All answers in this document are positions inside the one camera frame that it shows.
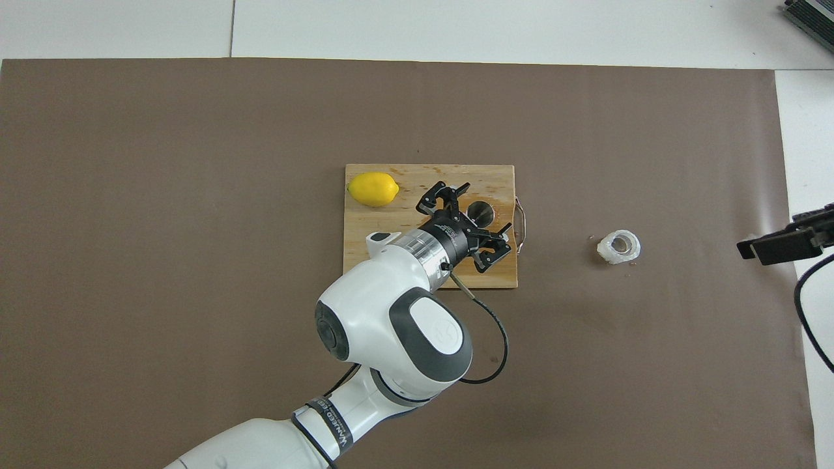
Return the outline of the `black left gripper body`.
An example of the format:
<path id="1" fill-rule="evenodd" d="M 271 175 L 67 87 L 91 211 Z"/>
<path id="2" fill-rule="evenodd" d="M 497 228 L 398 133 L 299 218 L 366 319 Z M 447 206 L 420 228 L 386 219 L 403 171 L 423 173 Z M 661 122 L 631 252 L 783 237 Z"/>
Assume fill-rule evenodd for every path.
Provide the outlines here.
<path id="1" fill-rule="evenodd" d="M 487 258 L 482 253 L 482 244 L 487 238 L 484 228 L 477 226 L 461 211 L 432 211 L 422 208 L 418 208 L 417 211 L 428 217 L 419 229 L 432 235 L 446 252 L 447 259 L 441 262 L 441 270 L 452 271 L 467 257 L 473 259 L 477 271 L 487 270 Z"/>

